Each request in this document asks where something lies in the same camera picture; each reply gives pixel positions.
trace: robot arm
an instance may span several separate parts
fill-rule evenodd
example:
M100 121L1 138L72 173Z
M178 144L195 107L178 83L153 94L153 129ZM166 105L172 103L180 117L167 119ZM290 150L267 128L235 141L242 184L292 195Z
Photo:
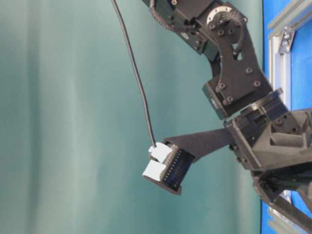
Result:
M143 2L162 26L210 62L213 78L203 91L225 127L165 139L150 150L143 176L180 194L191 163L230 145L251 171L261 199L312 233L312 220L280 196L298 191L312 211L312 110L290 112L279 97L282 90L272 90L259 68L247 18L220 0Z

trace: screw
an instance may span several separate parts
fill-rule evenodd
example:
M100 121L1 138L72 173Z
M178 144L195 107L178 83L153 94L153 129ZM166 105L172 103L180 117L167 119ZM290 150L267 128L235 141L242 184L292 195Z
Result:
M210 28L210 30L214 30L215 29L215 24L214 23L209 24L209 28Z
M221 37L221 36L223 36L224 35L224 31L222 30L222 29L220 29L219 31L218 31L218 35Z
M253 72L253 69L251 67L246 69L246 74L251 74Z
M277 124L277 125L282 125L282 124L283 124L283 121L282 121L281 119L278 119L278 120L276 121L276 124Z
M288 46L288 41L286 41L286 40L284 40L284 41L282 41L282 46Z
M231 102L233 101L233 97L228 96L228 97L226 98L226 100L227 100L229 103L231 103Z
M261 82L260 81L255 81L254 83L253 83L253 85L255 86L255 87L259 87L260 85L261 85Z
M223 90L223 89L225 89L226 85L224 83L220 83L219 87L220 87L221 90Z
M284 39L285 40L289 40L291 38L291 36L289 35L289 33L284 33Z

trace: connector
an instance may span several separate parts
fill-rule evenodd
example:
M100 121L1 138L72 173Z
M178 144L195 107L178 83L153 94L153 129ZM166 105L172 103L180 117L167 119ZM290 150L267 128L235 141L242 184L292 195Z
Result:
M149 152L152 159L143 172L143 177L172 194L180 195L180 184L195 157L176 145L159 142Z

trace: cable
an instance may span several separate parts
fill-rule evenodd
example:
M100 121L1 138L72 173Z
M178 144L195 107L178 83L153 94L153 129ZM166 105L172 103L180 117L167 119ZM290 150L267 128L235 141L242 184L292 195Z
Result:
M230 11L222 15L221 22L228 22L230 20L234 20L236 23L238 23L239 26L242 27L238 45L233 52L234 55L238 55L245 43L246 34L247 34L247 26L246 26L245 19L238 11L234 10L234 11Z
M137 70L137 64L136 64L135 57L133 55L133 51L132 51L132 47L131 47L131 44L130 44L130 41L129 41L129 36L128 36L128 33L127 33L127 29L126 29L125 23L123 21L122 15L121 15L121 13L119 11L119 8L117 6L116 0L112 0L112 4L113 4L114 9L116 11L116 14L118 16L118 19L119 19L119 22L120 22L120 25L121 25L121 28L122 28L123 35L125 37L125 41L126 41L127 49L128 49L128 52L129 52L130 60L131 60L131 63L132 63L133 71L135 73L137 84L138 84L138 88L140 90L140 93L141 93L141 96L142 96L142 100L143 100L143 105L144 105L144 110L145 110L145 118L146 118L148 130L149 130L151 142L152 142L153 147L155 148L156 147L156 142L155 142L154 133L153 133L153 129L152 129L152 124L151 124L151 119L150 119L150 113L149 113L149 110L148 110L147 100L146 100L145 92L144 92L143 85L142 85L142 82L141 82L141 78L140 78L140 75L139 75L138 70Z
M187 33L195 29L195 25L179 25L169 24L157 11L156 0L150 1L150 11L153 18L165 29L176 33Z

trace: teal backdrop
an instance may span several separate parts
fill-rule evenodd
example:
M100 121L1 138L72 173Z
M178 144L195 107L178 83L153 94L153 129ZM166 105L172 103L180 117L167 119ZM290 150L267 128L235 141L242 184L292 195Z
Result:
M139 0L118 0L156 139L221 128L201 91L211 70ZM262 63L262 1L249 18ZM182 196L141 177L148 132L109 0L0 0L1 234L257 234L250 174L221 149Z

